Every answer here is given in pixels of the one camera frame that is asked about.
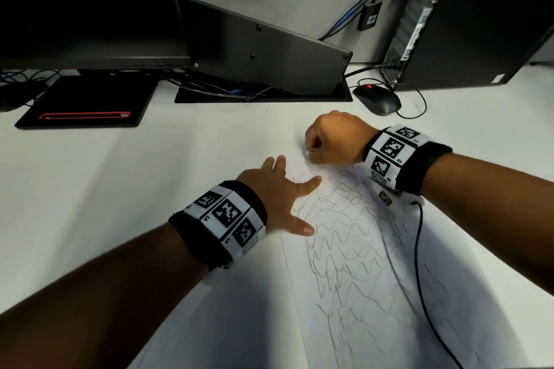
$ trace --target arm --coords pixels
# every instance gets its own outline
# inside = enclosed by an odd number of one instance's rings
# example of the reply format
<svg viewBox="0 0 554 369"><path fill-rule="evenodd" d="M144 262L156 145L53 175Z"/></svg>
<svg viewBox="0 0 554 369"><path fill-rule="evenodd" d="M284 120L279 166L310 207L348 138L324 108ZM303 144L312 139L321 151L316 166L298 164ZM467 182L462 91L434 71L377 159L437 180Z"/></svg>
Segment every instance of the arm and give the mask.
<svg viewBox="0 0 554 369"><path fill-rule="evenodd" d="M320 178L304 184L287 180L285 157L280 156L277 161L267 158L261 169L244 171L237 180L259 197L268 232L314 233L290 210L297 197L315 190ZM208 265L190 253L175 228L162 225L0 315L0 367L124 369L207 273Z"/></svg>
<svg viewBox="0 0 554 369"><path fill-rule="evenodd" d="M339 112L306 132L315 163L358 163L377 129ZM554 183L446 154L428 170L422 195L493 254L554 294Z"/></svg>

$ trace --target forearm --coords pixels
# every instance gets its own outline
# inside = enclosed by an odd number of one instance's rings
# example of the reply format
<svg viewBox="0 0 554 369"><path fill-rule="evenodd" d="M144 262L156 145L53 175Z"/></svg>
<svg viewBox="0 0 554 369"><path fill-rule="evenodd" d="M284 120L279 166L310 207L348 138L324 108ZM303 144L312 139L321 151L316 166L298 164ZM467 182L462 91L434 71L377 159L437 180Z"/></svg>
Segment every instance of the forearm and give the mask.
<svg viewBox="0 0 554 369"><path fill-rule="evenodd" d="M125 368L207 271L160 226L0 315L0 367Z"/></svg>
<svg viewBox="0 0 554 369"><path fill-rule="evenodd" d="M509 266L554 294L554 183L447 154L422 195Z"/></svg>

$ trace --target person's right arm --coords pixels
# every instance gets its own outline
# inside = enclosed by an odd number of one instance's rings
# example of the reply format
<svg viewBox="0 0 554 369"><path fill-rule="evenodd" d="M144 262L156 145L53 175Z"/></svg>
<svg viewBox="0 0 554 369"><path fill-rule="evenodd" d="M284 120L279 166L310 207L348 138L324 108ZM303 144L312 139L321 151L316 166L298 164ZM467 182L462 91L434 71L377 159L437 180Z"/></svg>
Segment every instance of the person's right arm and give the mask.
<svg viewBox="0 0 554 369"><path fill-rule="evenodd" d="M306 132L315 163L362 162L378 133L337 111ZM429 168L421 194L506 264L554 294L554 182L494 163L445 154Z"/></svg>

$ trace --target person's left arm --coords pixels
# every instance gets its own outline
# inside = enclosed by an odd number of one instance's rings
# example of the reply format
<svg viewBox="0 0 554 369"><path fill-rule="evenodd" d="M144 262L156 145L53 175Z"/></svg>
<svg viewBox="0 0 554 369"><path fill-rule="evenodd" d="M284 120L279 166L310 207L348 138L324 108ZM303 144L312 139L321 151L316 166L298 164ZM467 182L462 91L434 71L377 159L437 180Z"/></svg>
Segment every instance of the person's left arm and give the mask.
<svg viewBox="0 0 554 369"><path fill-rule="evenodd" d="M290 210L320 180L287 180L282 156L276 162L267 158L261 169L244 171L237 180L263 204L268 232L313 234ZM208 273L208 264L190 252L197 249L190 250L166 223L45 287L0 315L0 367L126 368Z"/></svg>

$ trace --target person's left hand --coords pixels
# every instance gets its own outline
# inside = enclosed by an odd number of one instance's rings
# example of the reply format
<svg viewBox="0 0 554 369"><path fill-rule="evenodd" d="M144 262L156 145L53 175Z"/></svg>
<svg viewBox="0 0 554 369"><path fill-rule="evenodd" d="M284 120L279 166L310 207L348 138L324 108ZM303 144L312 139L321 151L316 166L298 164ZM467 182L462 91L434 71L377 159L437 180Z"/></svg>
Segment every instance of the person's left hand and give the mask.
<svg viewBox="0 0 554 369"><path fill-rule="evenodd" d="M268 157L260 169L249 169L239 175L237 181L248 185L260 198L267 211L267 233L276 229L286 229L291 233L312 236L314 227L290 214L294 201L306 196L321 183L316 176L308 182L295 184L285 177L287 162L284 156L277 161Z"/></svg>

